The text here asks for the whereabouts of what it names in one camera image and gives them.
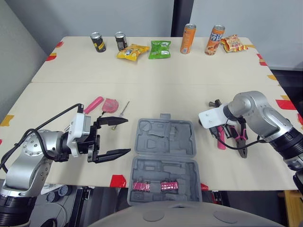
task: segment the yellow snack bag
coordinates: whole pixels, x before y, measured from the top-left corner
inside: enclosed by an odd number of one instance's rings
[[[126,58],[132,61],[136,61],[137,57],[144,52],[149,50],[149,46],[139,46],[132,44],[126,47],[124,50],[119,51],[117,58]]]
[[[238,38],[238,35],[231,35],[229,37],[221,39],[221,44],[223,44],[224,50],[227,53],[238,52],[248,49],[247,46],[242,44],[242,42]]]

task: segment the gray wall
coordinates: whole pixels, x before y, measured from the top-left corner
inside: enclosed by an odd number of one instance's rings
[[[174,0],[6,0],[49,54],[64,36],[170,36]]]
[[[45,59],[45,52],[0,0],[0,122]]]
[[[196,36],[222,24],[226,35],[248,37],[271,69],[303,69],[302,0],[195,0],[190,22]]]

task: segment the gray tool case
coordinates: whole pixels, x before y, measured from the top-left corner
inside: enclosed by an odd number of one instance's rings
[[[140,119],[138,122],[127,201],[133,206],[152,201],[202,201],[196,141],[189,121]],[[177,190],[161,190],[162,182],[178,182]],[[149,191],[134,190],[134,183],[149,183]]]

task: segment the pink screwdriver handle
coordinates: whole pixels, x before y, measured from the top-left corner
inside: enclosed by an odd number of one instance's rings
[[[100,103],[102,103],[104,100],[103,97],[99,96],[96,98],[91,104],[89,104],[88,107],[85,108],[83,111],[85,114],[89,114],[92,110],[94,110]]]
[[[223,132],[223,127],[222,126],[218,126],[217,130],[219,131],[219,134],[220,134],[220,140],[222,140],[222,142],[225,143],[225,136],[224,136],[224,132]],[[225,145],[223,145],[220,141],[218,141],[217,147],[220,150],[225,150],[226,149]]]

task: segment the orange soda can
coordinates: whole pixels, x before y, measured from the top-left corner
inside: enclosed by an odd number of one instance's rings
[[[191,45],[196,33],[196,26],[194,24],[186,24],[183,32],[183,39],[180,48],[181,53],[189,53]]]
[[[222,25],[215,25],[213,27],[212,33],[210,34],[208,43],[205,48],[205,53],[207,55],[214,55],[220,44],[220,40],[224,34],[225,27]]]

